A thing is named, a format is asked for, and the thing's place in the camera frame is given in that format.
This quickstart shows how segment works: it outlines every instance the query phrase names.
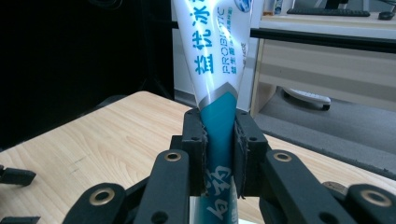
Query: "logo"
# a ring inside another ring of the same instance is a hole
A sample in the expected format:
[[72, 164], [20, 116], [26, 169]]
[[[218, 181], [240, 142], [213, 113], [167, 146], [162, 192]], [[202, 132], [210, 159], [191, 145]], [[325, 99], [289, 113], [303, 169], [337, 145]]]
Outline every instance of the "logo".
[[249, 12], [251, 9], [251, 1], [252, 0], [234, 0], [236, 6], [239, 8], [239, 10], [243, 12]]

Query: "desk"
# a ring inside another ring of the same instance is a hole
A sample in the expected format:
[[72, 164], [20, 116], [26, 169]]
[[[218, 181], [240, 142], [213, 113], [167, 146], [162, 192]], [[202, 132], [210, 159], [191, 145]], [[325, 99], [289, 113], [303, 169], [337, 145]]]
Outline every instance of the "desk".
[[[261, 40], [256, 77], [262, 83], [396, 111], [396, 20], [379, 21], [378, 13], [371, 14], [369, 18], [263, 16], [260, 28], [306, 36], [290, 36], [289, 42], [282, 35], [278, 40]], [[323, 40], [313, 41], [310, 35]], [[328, 35], [342, 38], [326, 40]], [[370, 41], [360, 42], [363, 38]]]
[[262, 16], [260, 28], [325, 35], [396, 39], [396, 20], [380, 21], [378, 19], [378, 14], [379, 12], [370, 12], [370, 17], [307, 16], [291, 14]]
[[[129, 188], [150, 174], [158, 153], [182, 132], [190, 108], [145, 91], [0, 153], [0, 164], [37, 173], [30, 186], [0, 185], [0, 218], [40, 216], [61, 223], [88, 188], [112, 182]], [[266, 136], [292, 151], [320, 182], [368, 183], [396, 193], [396, 182]], [[262, 223], [258, 199], [239, 200], [242, 219]]]

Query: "white toothpaste tube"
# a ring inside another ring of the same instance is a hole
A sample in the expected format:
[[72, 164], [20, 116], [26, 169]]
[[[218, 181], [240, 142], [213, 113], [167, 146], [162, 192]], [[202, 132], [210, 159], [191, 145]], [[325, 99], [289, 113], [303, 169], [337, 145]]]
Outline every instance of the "white toothpaste tube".
[[195, 223], [237, 223], [233, 124], [248, 53], [251, 0], [174, 0], [187, 65], [208, 135], [207, 194]]

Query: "keyboard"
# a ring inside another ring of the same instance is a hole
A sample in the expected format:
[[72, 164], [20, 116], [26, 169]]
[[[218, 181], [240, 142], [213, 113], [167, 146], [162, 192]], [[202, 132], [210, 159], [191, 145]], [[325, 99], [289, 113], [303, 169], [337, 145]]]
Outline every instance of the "keyboard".
[[326, 9], [326, 8], [291, 8], [287, 12], [288, 14], [295, 15], [315, 15], [315, 16], [342, 16], [342, 17], [369, 17], [370, 12], [362, 10], [351, 10], [351, 9]]

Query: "toothpaste tube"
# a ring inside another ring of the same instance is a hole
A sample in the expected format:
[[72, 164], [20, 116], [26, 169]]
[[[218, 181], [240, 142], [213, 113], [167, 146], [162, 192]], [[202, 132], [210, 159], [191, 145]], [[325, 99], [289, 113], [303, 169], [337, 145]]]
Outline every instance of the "toothpaste tube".
[[208, 135], [206, 188], [195, 223], [237, 223], [233, 124], [248, 53], [251, 0], [174, 0], [177, 23]]

